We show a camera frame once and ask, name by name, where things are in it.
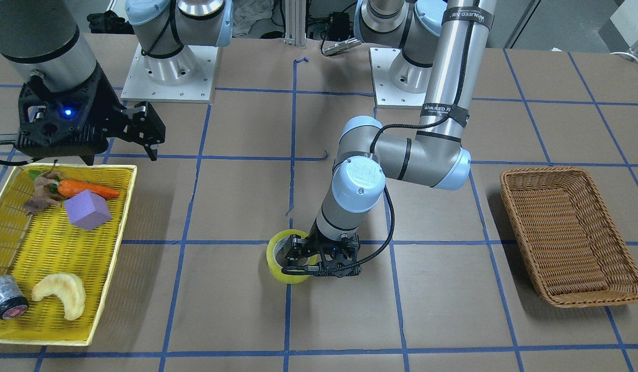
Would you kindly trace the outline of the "purple foam cube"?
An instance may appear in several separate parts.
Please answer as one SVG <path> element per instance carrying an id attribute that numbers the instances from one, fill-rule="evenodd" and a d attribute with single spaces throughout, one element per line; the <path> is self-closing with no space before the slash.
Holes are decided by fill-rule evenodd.
<path id="1" fill-rule="evenodd" d="M 65 200 L 64 208 L 69 223 L 85 231 L 94 230 L 113 218 L 106 200 L 89 190 Z"/>

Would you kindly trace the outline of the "yellow plastic basket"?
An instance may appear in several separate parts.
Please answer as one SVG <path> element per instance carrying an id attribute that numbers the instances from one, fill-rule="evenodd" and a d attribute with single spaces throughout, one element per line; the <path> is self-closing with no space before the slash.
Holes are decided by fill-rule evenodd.
<path id="1" fill-rule="evenodd" d="M 12 167 L 0 191 L 0 275 L 13 275 L 30 299 L 33 287 L 47 275 L 76 274 L 86 292 L 84 312 L 76 320 L 66 320 L 59 299 L 30 301 L 24 315 L 0 320 L 0 344 L 89 346 L 106 304 L 137 167 L 73 163 L 57 167 L 71 179 L 120 192 L 107 202 L 112 219 L 92 231 L 72 226 L 63 207 L 50 207 L 35 216 L 25 214 L 23 205 L 34 191 L 28 171 L 49 168 L 49 163 Z"/>

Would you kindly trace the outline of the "brown wicker basket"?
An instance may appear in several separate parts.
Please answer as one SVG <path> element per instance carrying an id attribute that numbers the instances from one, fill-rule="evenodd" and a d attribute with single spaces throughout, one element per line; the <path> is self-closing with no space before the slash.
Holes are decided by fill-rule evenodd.
<path id="1" fill-rule="evenodd" d="M 561 308 L 638 303 L 638 267 L 591 174 L 507 169 L 501 198 L 538 296 Z"/>

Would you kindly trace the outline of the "brown toy root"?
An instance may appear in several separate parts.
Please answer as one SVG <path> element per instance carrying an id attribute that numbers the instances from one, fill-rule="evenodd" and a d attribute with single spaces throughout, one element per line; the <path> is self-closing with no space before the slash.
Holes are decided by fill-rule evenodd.
<path id="1" fill-rule="evenodd" d="M 52 170 L 54 172 L 56 165 L 57 165 L 57 160 L 54 161 L 52 167 L 49 170 Z M 51 184 L 58 184 L 54 180 L 46 180 L 46 181 Z M 34 191 L 33 196 L 24 203 L 23 209 L 26 215 L 28 216 L 36 215 L 38 214 L 38 212 L 41 212 L 50 206 L 61 206 L 60 200 L 62 200 L 63 197 L 59 193 L 52 194 L 48 192 L 46 189 L 47 188 L 37 188 Z"/>

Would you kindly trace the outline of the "green toy leaf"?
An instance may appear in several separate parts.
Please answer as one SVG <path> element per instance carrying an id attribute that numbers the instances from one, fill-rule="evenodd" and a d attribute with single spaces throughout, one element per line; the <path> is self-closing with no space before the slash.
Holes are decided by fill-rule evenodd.
<path id="1" fill-rule="evenodd" d="M 35 186 L 35 190 L 37 188 L 47 188 L 46 190 L 52 194 L 58 194 L 57 184 L 48 183 L 46 180 L 54 180 L 57 183 L 60 181 L 58 175 L 59 172 L 53 172 L 52 170 L 48 170 L 45 172 L 30 169 L 27 172 L 28 177 L 33 181 Z"/>

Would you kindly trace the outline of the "croissant shaped bread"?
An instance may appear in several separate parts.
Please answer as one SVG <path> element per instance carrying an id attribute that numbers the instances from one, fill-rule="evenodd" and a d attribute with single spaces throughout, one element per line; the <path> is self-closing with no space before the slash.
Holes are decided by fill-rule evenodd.
<path id="1" fill-rule="evenodd" d="M 64 307 L 64 318 L 76 320 L 84 313 L 86 292 L 80 277 L 73 273 L 54 273 L 43 278 L 32 291 L 33 301 L 41 301 L 54 295 Z"/>

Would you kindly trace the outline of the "aluminium frame post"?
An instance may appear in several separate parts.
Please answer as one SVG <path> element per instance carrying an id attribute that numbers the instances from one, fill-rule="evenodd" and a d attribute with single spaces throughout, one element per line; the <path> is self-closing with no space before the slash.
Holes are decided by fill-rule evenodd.
<path id="1" fill-rule="evenodd" d="M 306 47 L 307 1 L 284 1 L 284 44 Z"/>

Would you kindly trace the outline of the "orange toy carrot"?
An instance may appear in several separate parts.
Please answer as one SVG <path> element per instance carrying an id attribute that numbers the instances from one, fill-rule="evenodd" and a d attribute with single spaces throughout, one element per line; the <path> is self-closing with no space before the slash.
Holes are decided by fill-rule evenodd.
<path id="1" fill-rule="evenodd" d="M 66 198 L 75 197 L 76 195 L 89 191 L 104 199 L 113 199 L 120 197 L 120 191 L 107 188 L 100 184 L 85 183 L 73 179 L 64 179 L 58 182 L 57 192 Z"/>

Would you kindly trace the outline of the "small black-capped bottle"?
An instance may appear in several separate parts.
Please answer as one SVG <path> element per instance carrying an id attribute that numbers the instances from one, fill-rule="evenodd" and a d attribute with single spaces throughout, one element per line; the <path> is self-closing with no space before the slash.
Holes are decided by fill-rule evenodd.
<path id="1" fill-rule="evenodd" d="M 11 320 L 24 315 L 29 309 L 28 299 L 12 275 L 0 276 L 0 320 Z"/>

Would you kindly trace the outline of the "yellow clear tape roll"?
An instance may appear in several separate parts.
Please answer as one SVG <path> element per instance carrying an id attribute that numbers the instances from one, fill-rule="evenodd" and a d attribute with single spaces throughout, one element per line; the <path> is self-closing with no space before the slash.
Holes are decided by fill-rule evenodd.
<path id="1" fill-rule="evenodd" d="M 300 238 L 306 238 L 308 236 L 308 233 L 296 229 L 279 231 L 269 241 L 266 250 L 267 264 L 272 276 L 276 278 L 276 280 L 284 284 L 291 285 L 299 284 L 307 280 L 310 276 L 284 274 L 282 272 L 282 268 L 286 266 L 314 265 L 317 263 L 318 258 L 318 255 L 315 255 L 309 258 L 300 259 L 299 261 L 295 261 L 289 264 L 288 259 L 286 259 L 285 254 L 283 253 L 283 248 L 288 238 L 290 238 L 290 236 L 292 235 L 298 235 L 300 236 Z"/>

